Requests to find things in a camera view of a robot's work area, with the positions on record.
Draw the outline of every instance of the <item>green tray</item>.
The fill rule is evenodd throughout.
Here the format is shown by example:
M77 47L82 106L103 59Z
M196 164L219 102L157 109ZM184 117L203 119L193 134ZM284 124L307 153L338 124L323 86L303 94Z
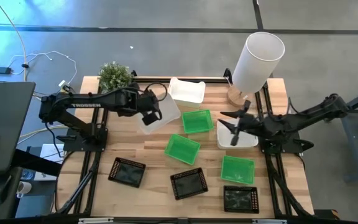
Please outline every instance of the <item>green tray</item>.
M166 155L193 165L201 144L177 134L172 134L165 148Z
M221 178L242 184L254 184L254 161L238 157L224 156Z
M185 112L181 118L186 134L205 132L214 128L210 110Z

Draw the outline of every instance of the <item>cup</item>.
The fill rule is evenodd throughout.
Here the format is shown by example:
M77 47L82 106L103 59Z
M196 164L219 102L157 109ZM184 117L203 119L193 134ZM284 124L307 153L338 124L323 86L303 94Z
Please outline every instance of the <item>cup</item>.
M20 181L19 186L16 190L16 197L22 198L25 194L29 193L31 190L31 184L28 182Z
M285 53L276 35L256 32L248 36L234 69L233 85L241 92L258 92Z

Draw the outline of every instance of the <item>gray floor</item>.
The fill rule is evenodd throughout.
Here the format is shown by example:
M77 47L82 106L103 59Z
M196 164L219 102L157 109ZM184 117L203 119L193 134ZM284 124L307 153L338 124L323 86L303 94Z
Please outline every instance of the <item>gray floor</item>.
M82 27L197 27L255 29L251 0L0 0L14 22L23 25ZM358 0L259 0L268 29L358 29ZM0 12L0 24L7 20ZM97 74L100 65L118 61L140 75L220 77L234 68L248 34L22 32L28 53L57 50L77 61L73 86L82 76ZM358 95L358 35L279 35L286 53L275 77L285 79L288 95L299 110L330 93L346 101ZM14 32L0 31L0 66L22 54ZM12 66L20 70L22 62ZM72 76L72 62L53 55L31 64L29 80L37 91L51 93ZM0 75L19 81L22 75ZM33 100L23 133L43 128L39 102ZM343 175L354 167L340 121L318 123L301 132L315 147L305 153L306 174L315 208L334 208L345 220L358 221L358 183ZM52 142L49 133L19 145Z

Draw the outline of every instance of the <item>wooden table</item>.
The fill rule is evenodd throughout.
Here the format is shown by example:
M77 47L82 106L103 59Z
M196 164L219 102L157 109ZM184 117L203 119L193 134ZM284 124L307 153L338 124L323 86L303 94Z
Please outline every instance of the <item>wooden table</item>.
M97 77L84 77L81 93L98 89ZM281 78L268 79L273 113L284 114L287 110L287 94ZM213 116L214 130L207 133L185 134L181 119L174 120L166 126L144 135L139 130L134 117L118 118L116 113L109 113L107 127L109 139L106 150L102 153L98 179L93 201L92 216L109 217L193 217L193 218L273 218L272 198L265 157L259 147L243 150L221 150L216 142L216 122L218 118L228 119L220 111L234 111L237 108L227 102L228 84L215 83L206 85L204 102L200 109L209 109ZM163 93L163 88L153 86L153 91ZM265 99L261 94L265 108ZM249 98L252 104L248 113L256 114L255 98ZM92 109L77 109L75 116L90 122ZM180 134L201 143L201 149L193 166L180 162L164 154L165 146L172 134ZM224 181L220 178L222 158L224 155L244 157L255 161L255 181L259 195L259 214L226 213L223 211L223 186L241 185ZM83 152L74 153L65 163L58 180L58 206L73 193L78 185ZM108 174L116 157L123 157L147 165L140 188L128 187L108 180ZM310 193L301 160L293 154L282 154L288 188L296 199L310 213L313 213ZM209 191L183 200L175 200L170 176L186 170L202 167ZM282 192L277 186L280 208L284 212ZM84 191L82 209L85 207L88 188Z

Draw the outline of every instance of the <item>black square tray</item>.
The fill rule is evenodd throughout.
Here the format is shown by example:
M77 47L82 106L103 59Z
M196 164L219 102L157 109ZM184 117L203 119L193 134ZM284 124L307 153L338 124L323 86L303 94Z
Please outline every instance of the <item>black square tray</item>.
M139 188L145 169L145 164L116 157L108 179Z
M176 200L202 194L208 191L202 168L181 172L171 176L173 194Z
M224 186L223 200L225 212L259 213L256 187Z

